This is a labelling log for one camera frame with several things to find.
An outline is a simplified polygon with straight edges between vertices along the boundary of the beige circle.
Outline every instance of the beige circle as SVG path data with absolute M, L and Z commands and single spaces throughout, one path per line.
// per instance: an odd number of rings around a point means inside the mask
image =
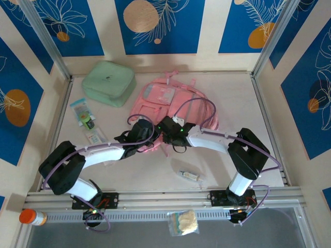
M 155 39 L 155 40 L 154 40 L 154 43 L 155 43 L 156 45 L 158 45 L 158 44 L 161 43 L 161 40 L 160 40 L 160 39 Z
M 151 31 L 159 23 L 156 8 L 146 0 L 134 0 L 123 12 L 127 27 L 136 33 Z
M 17 0 L 9 0 L 11 3 L 15 4 L 15 5 L 18 5 L 19 3 L 17 2 Z
M 243 4 L 246 0 L 234 0 L 234 4 L 240 5 Z

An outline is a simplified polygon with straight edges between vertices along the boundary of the orange lid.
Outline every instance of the orange lid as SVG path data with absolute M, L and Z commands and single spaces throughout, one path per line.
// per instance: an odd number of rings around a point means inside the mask
M 33 209 L 24 209 L 20 214 L 20 222 L 30 224 L 37 217 L 37 213 Z

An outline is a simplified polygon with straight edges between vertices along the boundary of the mint green case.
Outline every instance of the mint green case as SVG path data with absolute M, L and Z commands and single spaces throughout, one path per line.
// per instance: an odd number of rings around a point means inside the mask
M 96 101 L 121 107 L 136 87 L 134 71 L 128 67 L 100 61 L 84 78 L 86 95 Z

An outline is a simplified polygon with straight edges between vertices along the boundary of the white floor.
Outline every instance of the white floor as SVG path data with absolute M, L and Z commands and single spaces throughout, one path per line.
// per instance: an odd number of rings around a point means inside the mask
M 160 74 L 136 74 L 137 87 L 123 107 L 111 107 L 92 99 L 88 105 L 96 116 L 98 125 L 108 139 L 129 130 L 126 124 L 132 105 L 142 87 Z M 197 80 L 196 88 L 211 99 L 218 110 L 219 130 L 237 132 L 242 127 L 251 129 L 256 136 L 271 150 L 270 140 L 255 97 L 253 86 L 248 74 L 229 73 L 180 73 L 175 79 L 189 83 L 192 78 Z M 69 104 L 85 97 L 81 87 L 83 78 L 75 78 Z M 66 109 L 64 121 L 59 134 L 58 144 L 70 140 L 74 145 L 89 144 L 79 127 L 72 110 Z M 194 188 L 225 188 L 228 186 L 236 169 L 228 154 L 222 154 L 205 148 L 188 148 L 184 154 L 170 150 L 166 158 L 161 149 L 147 153 L 137 153 L 125 160 L 90 166 L 81 173 L 84 179 L 94 180 L 103 190 L 185 190 Z M 275 164 L 268 160 L 265 168 Z M 176 172 L 180 167 L 188 168 L 202 174 L 202 185 L 179 177 Z M 267 184 L 273 187 L 283 186 L 280 172 L 274 170 L 265 173 L 256 184 Z

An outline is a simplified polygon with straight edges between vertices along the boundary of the pink backpack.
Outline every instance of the pink backpack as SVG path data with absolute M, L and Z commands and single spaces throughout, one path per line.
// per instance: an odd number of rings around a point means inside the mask
M 185 101 L 198 97 L 207 98 L 204 93 L 194 88 L 195 80 L 192 80 L 190 85 L 186 85 L 171 78 L 176 74 L 178 74 L 178 71 L 166 72 L 165 78 L 157 78 L 147 84 L 136 99 L 130 115 L 146 115 L 157 125 L 166 115 L 173 117 Z M 190 122 L 200 125 L 212 115 L 213 110 L 210 103 L 203 100 L 193 100 L 181 108 L 177 113 L 177 117 L 184 120 L 184 123 Z M 132 117 L 130 122 L 137 120 L 137 118 Z M 203 127 L 216 130 L 218 128 L 217 114 Z M 154 142 L 153 148 L 146 149 L 144 147 L 141 150 L 155 149 L 161 143 L 162 138 L 160 137 Z

